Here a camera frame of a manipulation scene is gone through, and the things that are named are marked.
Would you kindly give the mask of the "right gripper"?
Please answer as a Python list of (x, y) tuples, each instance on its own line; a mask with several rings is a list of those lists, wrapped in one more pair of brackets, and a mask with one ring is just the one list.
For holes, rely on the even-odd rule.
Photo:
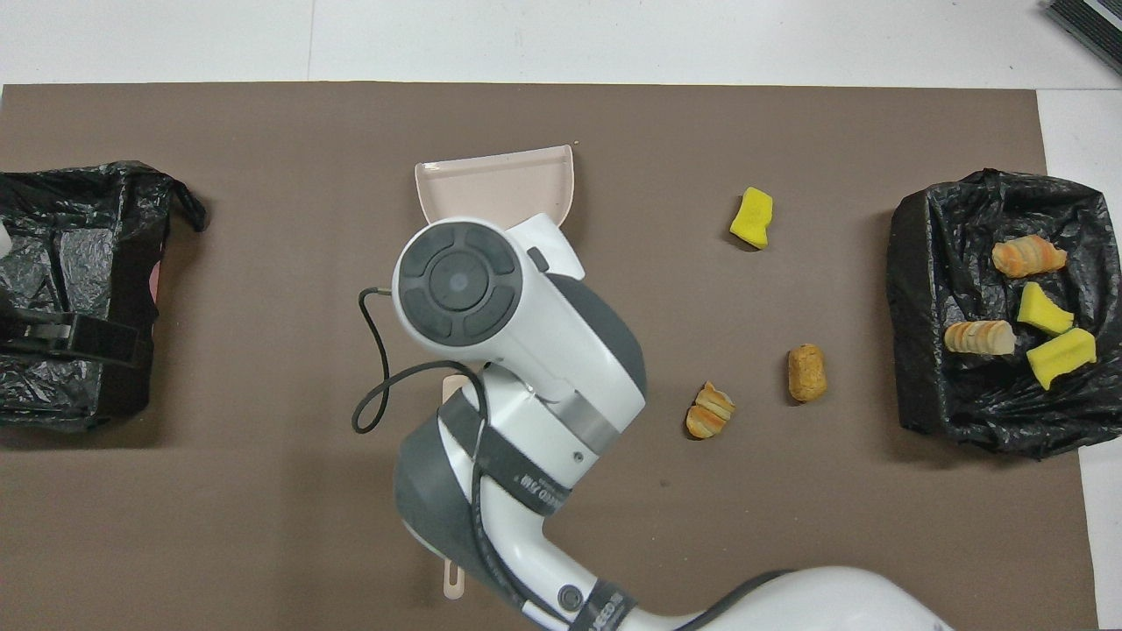
[(508, 236), (540, 271), (564, 275), (579, 282), (586, 277), (586, 269), (572, 244), (565, 239), (557, 221), (546, 213), (522, 220), (508, 229)]

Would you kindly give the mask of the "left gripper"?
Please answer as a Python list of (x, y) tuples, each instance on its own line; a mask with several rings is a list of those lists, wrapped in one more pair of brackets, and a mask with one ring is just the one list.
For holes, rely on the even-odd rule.
[(1, 308), (1, 344), (25, 339), (31, 353), (48, 357), (136, 366), (139, 332), (76, 312), (25, 312)]

